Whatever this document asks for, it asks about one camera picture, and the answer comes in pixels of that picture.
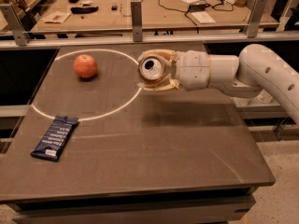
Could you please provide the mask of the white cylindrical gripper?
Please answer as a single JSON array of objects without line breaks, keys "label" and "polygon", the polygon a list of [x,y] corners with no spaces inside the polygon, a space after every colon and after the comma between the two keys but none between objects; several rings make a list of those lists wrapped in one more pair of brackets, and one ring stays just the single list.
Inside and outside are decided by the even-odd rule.
[{"label": "white cylindrical gripper", "polygon": [[179,84],[186,91],[195,91],[205,89],[209,83],[209,56],[204,51],[175,52],[170,49],[150,49],[143,51],[137,60],[141,62],[146,57],[158,57],[164,62],[173,62],[174,67],[172,78],[166,82],[154,85],[139,82],[137,86],[144,91],[170,91],[178,89]]}]

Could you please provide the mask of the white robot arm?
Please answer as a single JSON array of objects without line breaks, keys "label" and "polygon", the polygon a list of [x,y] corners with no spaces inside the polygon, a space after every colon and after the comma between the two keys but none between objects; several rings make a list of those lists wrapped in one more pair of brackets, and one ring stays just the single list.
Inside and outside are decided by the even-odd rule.
[{"label": "white robot arm", "polygon": [[299,74],[263,45],[250,44],[237,56],[150,49],[139,56],[137,73],[145,91],[211,88],[251,98],[265,90],[299,123]]}]

